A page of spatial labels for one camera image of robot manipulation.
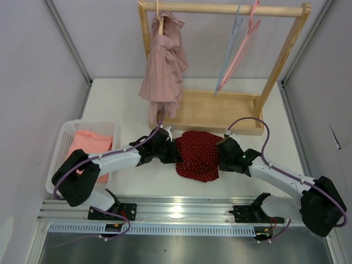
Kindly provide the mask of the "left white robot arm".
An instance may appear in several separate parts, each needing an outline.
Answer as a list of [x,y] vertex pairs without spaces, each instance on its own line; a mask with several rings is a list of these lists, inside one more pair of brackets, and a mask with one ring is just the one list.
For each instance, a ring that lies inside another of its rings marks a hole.
[[75,150],[52,177],[53,194],[61,196],[71,207],[88,205],[102,218],[113,220],[123,208],[114,193],[96,186],[98,179],[120,169],[148,164],[155,158],[163,164],[183,161],[171,133],[163,128],[153,129],[149,136],[131,142],[124,149],[99,155]]

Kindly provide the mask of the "beige plastic hanger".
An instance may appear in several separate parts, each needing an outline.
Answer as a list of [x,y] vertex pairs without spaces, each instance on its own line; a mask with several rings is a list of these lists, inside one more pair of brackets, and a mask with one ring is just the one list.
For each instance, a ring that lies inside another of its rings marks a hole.
[[161,16],[160,12],[160,1],[156,1],[156,15],[158,20],[158,35],[164,35],[164,17]]

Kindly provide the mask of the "pink skirt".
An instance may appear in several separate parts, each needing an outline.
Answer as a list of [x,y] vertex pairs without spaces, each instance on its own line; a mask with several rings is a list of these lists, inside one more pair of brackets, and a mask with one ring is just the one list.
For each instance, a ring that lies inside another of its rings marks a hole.
[[188,67],[180,34],[184,22],[171,12],[163,12],[160,17],[164,19],[163,34],[158,33],[159,21],[155,17],[145,76],[139,92],[139,96],[150,103],[150,123],[156,121],[158,111],[170,118],[176,117],[183,98],[182,73]]

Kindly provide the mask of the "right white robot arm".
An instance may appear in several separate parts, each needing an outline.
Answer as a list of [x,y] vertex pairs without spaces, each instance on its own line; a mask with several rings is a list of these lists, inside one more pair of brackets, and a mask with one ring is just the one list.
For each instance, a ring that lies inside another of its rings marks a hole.
[[263,152],[243,151],[231,137],[216,144],[219,168],[269,183],[288,194],[278,197],[263,192],[250,205],[252,218],[263,223],[269,218],[286,218],[302,222],[314,234],[326,237],[335,227],[347,223],[347,207],[333,182],[288,172],[265,159]]

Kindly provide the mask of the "red polka dot cloth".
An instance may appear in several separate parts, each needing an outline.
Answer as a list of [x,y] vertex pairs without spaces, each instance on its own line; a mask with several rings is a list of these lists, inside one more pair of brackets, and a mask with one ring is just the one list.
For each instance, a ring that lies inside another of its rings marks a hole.
[[219,178],[219,152],[222,138],[206,131],[186,131],[175,143],[182,158],[175,169],[179,176],[207,183]]

